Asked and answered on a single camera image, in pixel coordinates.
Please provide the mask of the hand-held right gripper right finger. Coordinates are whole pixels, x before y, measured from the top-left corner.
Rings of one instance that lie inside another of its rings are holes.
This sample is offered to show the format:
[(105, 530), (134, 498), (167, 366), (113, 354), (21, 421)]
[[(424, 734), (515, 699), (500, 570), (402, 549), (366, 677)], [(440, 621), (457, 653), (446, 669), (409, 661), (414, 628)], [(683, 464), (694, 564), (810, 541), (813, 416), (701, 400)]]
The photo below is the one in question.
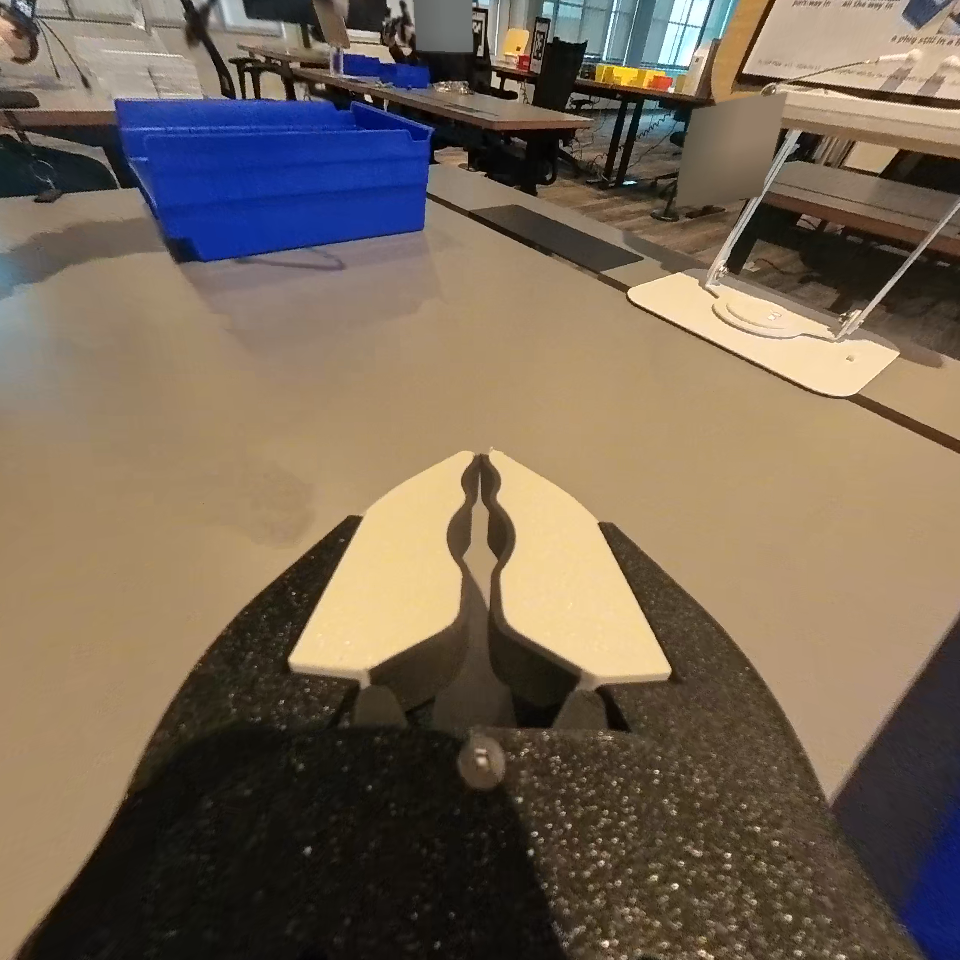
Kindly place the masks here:
[(500, 450), (482, 464), (491, 661), (510, 687), (662, 683), (672, 668), (599, 520)]

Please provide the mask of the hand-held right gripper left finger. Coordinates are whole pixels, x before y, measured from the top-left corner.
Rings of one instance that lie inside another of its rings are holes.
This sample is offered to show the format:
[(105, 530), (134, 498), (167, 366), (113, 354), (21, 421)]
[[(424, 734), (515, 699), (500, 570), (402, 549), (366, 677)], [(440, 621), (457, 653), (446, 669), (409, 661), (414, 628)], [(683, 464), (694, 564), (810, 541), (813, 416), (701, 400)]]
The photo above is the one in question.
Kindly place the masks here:
[(288, 656), (297, 675), (448, 687), (481, 589), (467, 564), (480, 463), (460, 451), (368, 508)]

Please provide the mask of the blue plastic bin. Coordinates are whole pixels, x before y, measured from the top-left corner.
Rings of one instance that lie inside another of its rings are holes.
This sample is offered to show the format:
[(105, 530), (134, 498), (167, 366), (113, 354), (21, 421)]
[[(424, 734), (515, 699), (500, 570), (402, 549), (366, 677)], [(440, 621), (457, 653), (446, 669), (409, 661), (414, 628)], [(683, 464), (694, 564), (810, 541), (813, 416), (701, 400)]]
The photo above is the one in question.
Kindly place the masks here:
[(354, 128), (152, 136), (126, 161), (179, 259), (421, 232), (432, 128), (362, 102), (340, 111)]
[(958, 623), (891, 710), (832, 810), (922, 956), (958, 958)]
[(126, 158), (143, 162), (147, 140), (206, 134), (353, 129), (353, 115), (327, 101), (118, 99), (114, 102)]

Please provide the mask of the grey flat panel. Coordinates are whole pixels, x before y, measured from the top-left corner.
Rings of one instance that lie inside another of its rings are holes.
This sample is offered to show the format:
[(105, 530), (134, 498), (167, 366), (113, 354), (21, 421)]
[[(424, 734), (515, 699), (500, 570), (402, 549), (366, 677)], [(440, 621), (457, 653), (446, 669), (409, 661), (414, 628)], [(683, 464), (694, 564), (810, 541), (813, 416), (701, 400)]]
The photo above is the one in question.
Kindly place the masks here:
[(722, 208), (759, 197), (778, 149), (786, 93), (752, 95), (691, 113), (677, 207)]

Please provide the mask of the brown background desk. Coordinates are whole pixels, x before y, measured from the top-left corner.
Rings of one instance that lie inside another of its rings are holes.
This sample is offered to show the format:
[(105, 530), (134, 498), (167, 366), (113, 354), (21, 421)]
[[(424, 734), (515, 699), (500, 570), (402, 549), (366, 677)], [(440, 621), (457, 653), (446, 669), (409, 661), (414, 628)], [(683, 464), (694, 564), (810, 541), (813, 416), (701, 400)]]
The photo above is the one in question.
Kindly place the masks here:
[(578, 113), (482, 93), (409, 90), (304, 67), (292, 75), (327, 100), (370, 103), (430, 127), (434, 151), (454, 146), (478, 155), (486, 172), (495, 169), (498, 181), (533, 197), (556, 180), (561, 148), (592, 125)]
[(743, 270), (765, 224), (810, 217), (855, 235), (916, 247), (957, 202), (952, 194), (875, 175), (788, 162), (735, 242), (727, 269), (736, 275)]

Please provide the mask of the black office chair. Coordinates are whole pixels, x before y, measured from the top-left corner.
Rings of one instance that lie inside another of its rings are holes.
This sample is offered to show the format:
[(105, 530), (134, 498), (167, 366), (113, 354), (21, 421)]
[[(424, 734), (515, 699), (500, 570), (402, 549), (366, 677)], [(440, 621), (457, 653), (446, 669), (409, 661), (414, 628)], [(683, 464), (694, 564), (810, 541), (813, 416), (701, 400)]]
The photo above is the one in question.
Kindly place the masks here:
[(190, 49), (203, 49), (217, 75), (222, 96), (228, 100), (237, 99), (234, 76), (227, 61), (222, 56), (210, 33), (210, 19), (218, 9), (220, 1), (179, 1), (183, 13), (183, 38)]
[(536, 75), (534, 107), (558, 113), (567, 110), (589, 43), (568, 42), (558, 37), (551, 40)]

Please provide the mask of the row of small blue bins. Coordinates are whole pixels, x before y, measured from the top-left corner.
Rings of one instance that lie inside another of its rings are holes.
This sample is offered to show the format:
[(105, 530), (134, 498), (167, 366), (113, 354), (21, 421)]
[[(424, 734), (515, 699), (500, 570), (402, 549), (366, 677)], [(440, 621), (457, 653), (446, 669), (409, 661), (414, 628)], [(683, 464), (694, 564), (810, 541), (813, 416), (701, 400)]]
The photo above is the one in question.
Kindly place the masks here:
[(377, 82), (402, 90), (427, 90), (432, 84), (429, 68), (411, 64), (384, 62), (364, 54), (343, 54), (344, 76)]

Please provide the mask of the wooden framed instruction poster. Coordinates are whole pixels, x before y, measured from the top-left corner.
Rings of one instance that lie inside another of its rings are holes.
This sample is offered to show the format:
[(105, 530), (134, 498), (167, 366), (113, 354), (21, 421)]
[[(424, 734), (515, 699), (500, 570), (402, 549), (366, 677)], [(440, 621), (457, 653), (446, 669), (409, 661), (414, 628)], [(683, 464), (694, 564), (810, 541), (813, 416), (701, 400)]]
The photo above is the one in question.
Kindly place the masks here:
[(711, 71), (717, 102), (772, 83), (956, 104), (959, 3), (736, 2)]

